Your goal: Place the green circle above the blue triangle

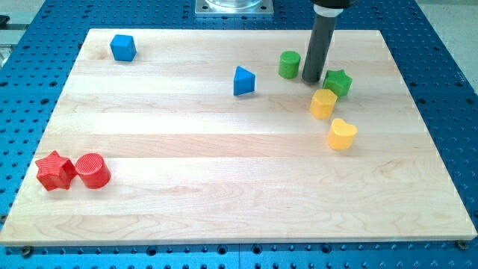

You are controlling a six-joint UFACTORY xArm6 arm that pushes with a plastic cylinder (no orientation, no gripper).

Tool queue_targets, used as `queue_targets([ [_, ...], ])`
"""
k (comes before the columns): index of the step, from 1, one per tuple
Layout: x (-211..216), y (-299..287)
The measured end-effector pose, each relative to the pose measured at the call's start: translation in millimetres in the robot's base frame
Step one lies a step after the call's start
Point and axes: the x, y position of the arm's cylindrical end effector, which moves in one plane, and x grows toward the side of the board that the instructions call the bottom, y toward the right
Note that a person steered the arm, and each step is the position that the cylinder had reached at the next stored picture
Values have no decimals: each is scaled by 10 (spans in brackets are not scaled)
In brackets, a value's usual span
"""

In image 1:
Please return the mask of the black robot end effector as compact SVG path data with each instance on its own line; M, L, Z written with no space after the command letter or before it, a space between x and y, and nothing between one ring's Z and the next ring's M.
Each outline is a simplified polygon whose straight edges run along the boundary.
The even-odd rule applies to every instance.
M311 2L325 8L349 8L356 4L356 0L311 0Z

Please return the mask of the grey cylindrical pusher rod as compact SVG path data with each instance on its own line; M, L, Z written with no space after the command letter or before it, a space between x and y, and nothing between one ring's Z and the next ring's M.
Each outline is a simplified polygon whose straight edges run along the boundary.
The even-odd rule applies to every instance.
M302 70L302 79L307 84L318 83L321 78L335 25L343 9L314 6L314 12L316 16Z

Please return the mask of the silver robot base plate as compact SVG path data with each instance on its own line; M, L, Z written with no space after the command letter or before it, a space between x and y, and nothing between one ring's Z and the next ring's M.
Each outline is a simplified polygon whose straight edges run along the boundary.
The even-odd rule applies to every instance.
M195 14L272 14L272 0L196 0Z

